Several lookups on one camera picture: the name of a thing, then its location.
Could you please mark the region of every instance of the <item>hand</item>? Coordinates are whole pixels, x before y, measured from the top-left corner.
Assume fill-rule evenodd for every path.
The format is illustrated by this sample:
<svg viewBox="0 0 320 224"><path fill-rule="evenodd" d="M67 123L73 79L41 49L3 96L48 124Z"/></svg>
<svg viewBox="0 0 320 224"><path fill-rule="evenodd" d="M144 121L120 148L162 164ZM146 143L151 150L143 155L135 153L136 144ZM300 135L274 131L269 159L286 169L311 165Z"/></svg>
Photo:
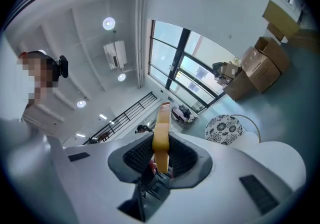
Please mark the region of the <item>hand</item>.
<svg viewBox="0 0 320 224"><path fill-rule="evenodd" d="M149 166L151 167L152 173L153 175L156 174L156 168L157 168L157 164L155 163L154 159L151 158L151 160L149 161Z"/></svg>

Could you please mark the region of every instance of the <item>yellow object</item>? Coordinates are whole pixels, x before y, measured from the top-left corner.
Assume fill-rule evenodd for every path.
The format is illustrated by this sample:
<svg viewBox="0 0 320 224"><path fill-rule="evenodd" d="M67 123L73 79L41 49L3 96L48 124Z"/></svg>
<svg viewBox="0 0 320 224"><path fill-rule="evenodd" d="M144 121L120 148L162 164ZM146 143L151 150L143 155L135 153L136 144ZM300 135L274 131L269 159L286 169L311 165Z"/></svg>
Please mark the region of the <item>yellow object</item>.
<svg viewBox="0 0 320 224"><path fill-rule="evenodd" d="M152 149L158 172L166 174L169 165L169 128L170 128L170 102L164 102L158 111L155 123Z"/></svg>

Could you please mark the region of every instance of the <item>window pane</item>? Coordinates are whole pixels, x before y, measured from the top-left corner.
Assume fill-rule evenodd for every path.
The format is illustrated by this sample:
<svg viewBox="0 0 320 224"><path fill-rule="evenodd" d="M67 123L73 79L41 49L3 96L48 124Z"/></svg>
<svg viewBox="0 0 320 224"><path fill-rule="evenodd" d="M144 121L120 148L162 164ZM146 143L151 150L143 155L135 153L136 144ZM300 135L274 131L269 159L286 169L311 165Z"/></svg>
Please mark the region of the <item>window pane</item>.
<svg viewBox="0 0 320 224"><path fill-rule="evenodd" d="M151 63L167 75L169 75L175 54L175 48L157 40L153 40Z"/></svg>
<svg viewBox="0 0 320 224"><path fill-rule="evenodd" d="M179 86L176 82L173 81L171 83L170 89L173 92L175 91L174 94L186 105L190 106L194 112L199 113L205 108L204 105L202 105L196 98L194 98L189 92Z"/></svg>
<svg viewBox="0 0 320 224"><path fill-rule="evenodd" d="M213 63L217 62L239 63L239 59L227 49L195 32L191 32L184 51L210 68L212 68Z"/></svg>
<svg viewBox="0 0 320 224"><path fill-rule="evenodd" d="M170 23L156 21L153 37L177 47L181 37L182 29L182 27L172 25Z"/></svg>
<svg viewBox="0 0 320 224"><path fill-rule="evenodd" d="M153 66L150 66L150 74L166 85L168 78Z"/></svg>
<svg viewBox="0 0 320 224"><path fill-rule="evenodd" d="M176 74L175 79L179 81L182 85L187 87L194 94L196 94L205 103L209 104L215 99L206 90L204 90L202 87L197 85L194 81L192 81L189 77L187 77L180 71Z"/></svg>
<svg viewBox="0 0 320 224"><path fill-rule="evenodd" d="M223 92L222 86L220 84L217 84L214 74L209 72L206 68L194 62L192 59L188 58L187 56L183 57L180 67L183 68L185 71L187 71L189 74L198 78L202 83L208 86L217 95L222 94Z"/></svg>

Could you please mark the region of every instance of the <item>window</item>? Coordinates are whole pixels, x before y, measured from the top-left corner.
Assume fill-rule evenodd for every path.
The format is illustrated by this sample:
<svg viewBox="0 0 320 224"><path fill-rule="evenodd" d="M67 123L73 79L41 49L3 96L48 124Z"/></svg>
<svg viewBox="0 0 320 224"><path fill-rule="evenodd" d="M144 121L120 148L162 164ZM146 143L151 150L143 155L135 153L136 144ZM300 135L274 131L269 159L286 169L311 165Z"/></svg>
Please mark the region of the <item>window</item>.
<svg viewBox="0 0 320 224"><path fill-rule="evenodd" d="M212 73L212 64L239 59L212 40L188 29L153 21L149 75L199 113L225 93Z"/></svg>

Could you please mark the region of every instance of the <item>air conditioning unit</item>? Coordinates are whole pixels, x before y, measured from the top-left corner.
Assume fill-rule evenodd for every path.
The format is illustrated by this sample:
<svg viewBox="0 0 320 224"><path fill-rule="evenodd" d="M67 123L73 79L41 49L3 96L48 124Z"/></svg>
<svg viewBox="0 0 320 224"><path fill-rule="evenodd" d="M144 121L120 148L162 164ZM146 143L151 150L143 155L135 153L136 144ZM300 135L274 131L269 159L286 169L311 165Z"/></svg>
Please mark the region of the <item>air conditioning unit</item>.
<svg viewBox="0 0 320 224"><path fill-rule="evenodd" d="M127 63L125 41L116 41L103 46L110 69L123 69Z"/></svg>

